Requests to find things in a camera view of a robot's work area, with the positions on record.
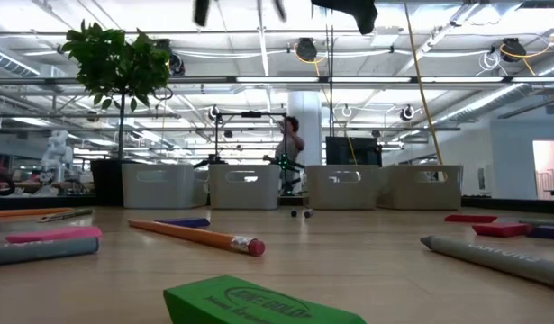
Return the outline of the silver ventilation duct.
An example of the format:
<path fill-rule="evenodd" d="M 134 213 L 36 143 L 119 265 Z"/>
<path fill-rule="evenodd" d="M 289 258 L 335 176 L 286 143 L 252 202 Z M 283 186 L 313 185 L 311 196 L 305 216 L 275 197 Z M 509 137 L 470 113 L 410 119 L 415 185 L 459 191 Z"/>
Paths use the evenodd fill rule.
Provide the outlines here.
<path fill-rule="evenodd" d="M 40 72 L 0 51 L 0 68 L 19 77 L 38 77 Z"/>
<path fill-rule="evenodd" d="M 507 104 L 514 103 L 533 93 L 531 85 L 519 83 L 492 91 L 483 91 L 454 104 L 450 112 L 444 112 L 433 120 L 434 124 L 446 122 L 462 123 L 476 119 L 481 114 L 490 113 Z"/>

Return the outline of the potted green tree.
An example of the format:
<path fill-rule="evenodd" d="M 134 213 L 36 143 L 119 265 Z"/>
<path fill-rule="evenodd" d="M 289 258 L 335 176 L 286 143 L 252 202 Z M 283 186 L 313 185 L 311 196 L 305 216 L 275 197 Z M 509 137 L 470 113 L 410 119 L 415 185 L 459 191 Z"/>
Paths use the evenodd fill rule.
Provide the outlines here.
<path fill-rule="evenodd" d="M 170 77 L 169 53 L 143 31 L 129 42 L 126 32 L 102 29 L 82 22 L 66 33 L 61 50 L 77 62 L 76 80 L 94 104 L 119 113 L 116 157 L 91 162 L 96 202 L 100 206 L 123 206 L 124 119 L 138 104 L 148 106 L 149 96 L 165 87 Z"/>

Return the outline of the green eraser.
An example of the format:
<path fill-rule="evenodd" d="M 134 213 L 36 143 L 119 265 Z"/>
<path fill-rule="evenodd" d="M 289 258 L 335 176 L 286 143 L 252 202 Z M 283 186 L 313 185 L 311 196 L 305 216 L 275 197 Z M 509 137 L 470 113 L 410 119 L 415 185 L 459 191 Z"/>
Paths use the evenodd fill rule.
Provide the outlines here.
<path fill-rule="evenodd" d="M 367 324 L 358 314 L 227 274 L 168 288 L 163 297 L 173 324 Z"/>

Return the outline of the white pillar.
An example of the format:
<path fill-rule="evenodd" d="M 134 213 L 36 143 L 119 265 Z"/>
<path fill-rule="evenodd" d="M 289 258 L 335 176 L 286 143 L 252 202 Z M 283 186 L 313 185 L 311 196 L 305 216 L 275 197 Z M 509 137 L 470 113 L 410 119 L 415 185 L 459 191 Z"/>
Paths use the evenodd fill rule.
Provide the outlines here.
<path fill-rule="evenodd" d="M 299 121 L 297 135 L 304 150 L 297 162 L 306 167 L 322 163 L 322 102 L 316 91 L 294 91 L 288 94 L 287 112 Z"/>

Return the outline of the blue eraser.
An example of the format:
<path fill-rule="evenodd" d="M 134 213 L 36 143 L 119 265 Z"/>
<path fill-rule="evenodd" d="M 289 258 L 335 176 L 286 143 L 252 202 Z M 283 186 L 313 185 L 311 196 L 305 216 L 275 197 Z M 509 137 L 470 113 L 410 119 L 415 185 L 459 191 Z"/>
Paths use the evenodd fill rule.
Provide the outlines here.
<path fill-rule="evenodd" d="M 536 239 L 554 239 L 554 226 L 541 225 L 533 227 L 527 236 Z"/>

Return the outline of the ceiling light strip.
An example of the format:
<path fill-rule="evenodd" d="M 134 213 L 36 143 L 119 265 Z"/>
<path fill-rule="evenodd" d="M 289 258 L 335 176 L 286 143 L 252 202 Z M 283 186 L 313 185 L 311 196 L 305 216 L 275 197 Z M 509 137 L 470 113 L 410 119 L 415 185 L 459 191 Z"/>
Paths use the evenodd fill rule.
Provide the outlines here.
<path fill-rule="evenodd" d="M 287 83 L 320 83 L 317 76 L 237 76 L 237 83 L 243 84 L 287 84 Z"/>
<path fill-rule="evenodd" d="M 413 79 L 408 76 L 333 76 L 330 81 L 345 84 L 394 84 L 411 83 Z"/>
<path fill-rule="evenodd" d="M 440 84 L 502 83 L 503 76 L 423 76 L 420 82 Z"/>

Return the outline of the person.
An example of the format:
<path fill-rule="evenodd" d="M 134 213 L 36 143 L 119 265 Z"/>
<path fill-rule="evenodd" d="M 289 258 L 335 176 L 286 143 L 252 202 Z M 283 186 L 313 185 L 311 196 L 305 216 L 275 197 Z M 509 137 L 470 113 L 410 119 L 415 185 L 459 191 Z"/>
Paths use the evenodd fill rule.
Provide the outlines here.
<path fill-rule="evenodd" d="M 298 134 L 300 129 L 299 121 L 294 116 L 286 117 L 288 131 L 286 132 L 287 144 L 284 145 L 284 139 L 279 142 L 275 150 L 274 158 L 278 158 L 282 153 L 286 152 L 288 154 L 288 161 L 291 162 L 290 167 L 288 168 L 287 182 L 292 184 L 292 189 L 294 193 L 294 187 L 297 183 L 300 182 L 300 169 L 302 168 L 297 162 L 298 155 L 304 151 L 304 140 Z M 283 178 L 283 172 L 280 172 L 280 179 Z"/>

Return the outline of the white robot figure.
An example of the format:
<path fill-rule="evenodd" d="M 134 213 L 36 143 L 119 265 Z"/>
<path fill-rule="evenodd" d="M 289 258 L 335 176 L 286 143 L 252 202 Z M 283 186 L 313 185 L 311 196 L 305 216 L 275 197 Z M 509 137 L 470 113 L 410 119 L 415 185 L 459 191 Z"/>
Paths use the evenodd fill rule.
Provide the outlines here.
<path fill-rule="evenodd" d="M 41 170 L 50 182 L 60 182 L 65 169 L 73 163 L 73 149 L 67 144 L 66 130 L 53 130 L 48 137 L 47 148 L 41 158 Z"/>

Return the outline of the pink eraser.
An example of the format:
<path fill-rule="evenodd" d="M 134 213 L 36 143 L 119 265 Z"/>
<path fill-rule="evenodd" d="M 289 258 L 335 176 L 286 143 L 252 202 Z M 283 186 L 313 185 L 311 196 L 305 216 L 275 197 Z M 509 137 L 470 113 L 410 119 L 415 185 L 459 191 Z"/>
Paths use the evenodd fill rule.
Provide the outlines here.
<path fill-rule="evenodd" d="M 98 227 L 64 227 L 46 229 L 8 235 L 9 243 L 26 243 L 34 241 L 49 241 L 62 239 L 101 238 L 102 231 Z"/>

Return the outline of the orange pencil with pink eraser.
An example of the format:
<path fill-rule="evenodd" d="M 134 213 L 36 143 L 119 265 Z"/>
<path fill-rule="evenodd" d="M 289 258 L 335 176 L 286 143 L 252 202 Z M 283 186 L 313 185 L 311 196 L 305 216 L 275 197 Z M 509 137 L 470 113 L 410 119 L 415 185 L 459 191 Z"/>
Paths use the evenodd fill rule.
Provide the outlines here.
<path fill-rule="evenodd" d="M 128 224 L 135 229 L 146 230 L 255 257 L 262 256 L 266 251 L 265 243 L 257 238 L 233 236 L 210 230 L 169 225 L 148 220 L 128 220 Z"/>

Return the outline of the dark pencil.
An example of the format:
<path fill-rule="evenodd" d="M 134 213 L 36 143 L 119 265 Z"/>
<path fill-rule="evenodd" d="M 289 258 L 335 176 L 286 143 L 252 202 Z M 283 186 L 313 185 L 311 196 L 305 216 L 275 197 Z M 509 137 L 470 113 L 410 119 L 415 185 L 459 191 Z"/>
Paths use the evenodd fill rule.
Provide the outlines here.
<path fill-rule="evenodd" d="M 75 209 L 70 211 L 64 211 L 60 213 L 55 213 L 51 215 L 47 215 L 44 217 L 41 217 L 38 222 L 39 223 L 48 223 L 53 221 L 63 221 L 66 219 L 81 217 L 81 216 L 87 216 L 94 213 L 94 209 L 92 208 L 86 208 L 86 209 Z"/>

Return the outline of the white plastic bin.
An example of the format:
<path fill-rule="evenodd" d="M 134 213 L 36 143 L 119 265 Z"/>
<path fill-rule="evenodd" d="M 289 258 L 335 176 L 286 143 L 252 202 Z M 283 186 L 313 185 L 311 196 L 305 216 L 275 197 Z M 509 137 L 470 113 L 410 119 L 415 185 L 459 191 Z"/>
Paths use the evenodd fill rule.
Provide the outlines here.
<path fill-rule="evenodd" d="M 379 169 L 377 206 L 392 210 L 455 211 L 463 166 L 392 165 Z"/>
<path fill-rule="evenodd" d="M 315 210 L 375 210 L 379 166 L 307 166 L 309 206 Z"/>
<path fill-rule="evenodd" d="M 275 210 L 280 168 L 276 165 L 209 166 L 211 207 L 215 210 Z"/>
<path fill-rule="evenodd" d="M 123 206 L 184 210 L 205 206 L 208 171 L 192 165 L 123 164 Z"/>

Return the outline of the black monitor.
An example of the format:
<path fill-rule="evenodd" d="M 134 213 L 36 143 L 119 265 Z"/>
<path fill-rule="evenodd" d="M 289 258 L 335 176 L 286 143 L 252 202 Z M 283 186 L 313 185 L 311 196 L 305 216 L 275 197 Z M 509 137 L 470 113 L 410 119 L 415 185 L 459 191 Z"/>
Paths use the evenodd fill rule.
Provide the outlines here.
<path fill-rule="evenodd" d="M 326 137 L 327 165 L 382 166 L 382 147 L 373 138 Z"/>

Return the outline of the red eraser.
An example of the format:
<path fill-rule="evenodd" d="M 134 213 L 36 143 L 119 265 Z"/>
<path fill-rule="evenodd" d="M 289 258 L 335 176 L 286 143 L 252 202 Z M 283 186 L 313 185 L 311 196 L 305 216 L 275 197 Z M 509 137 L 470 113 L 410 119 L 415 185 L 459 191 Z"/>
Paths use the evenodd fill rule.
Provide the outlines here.
<path fill-rule="evenodd" d="M 450 214 L 449 216 L 444 218 L 444 221 L 463 223 L 492 223 L 497 219 L 497 216 L 491 215 Z"/>
<path fill-rule="evenodd" d="M 525 223 L 494 222 L 476 224 L 472 226 L 472 229 L 479 236 L 511 238 L 525 236 L 531 231 L 531 225 Z"/>

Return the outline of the purple eraser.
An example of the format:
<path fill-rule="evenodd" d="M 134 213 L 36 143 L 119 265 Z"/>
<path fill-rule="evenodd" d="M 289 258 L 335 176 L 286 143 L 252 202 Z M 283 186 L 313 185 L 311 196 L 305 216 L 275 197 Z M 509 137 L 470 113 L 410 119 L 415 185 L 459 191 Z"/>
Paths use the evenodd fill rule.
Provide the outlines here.
<path fill-rule="evenodd" d="M 210 221 L 207 218 L 168 219 L 168 220 L 158 220 L 158 222 L 168 224 L 168 225 L 194 228 L 194 229 L 204 228 L 210 225 Z"/>

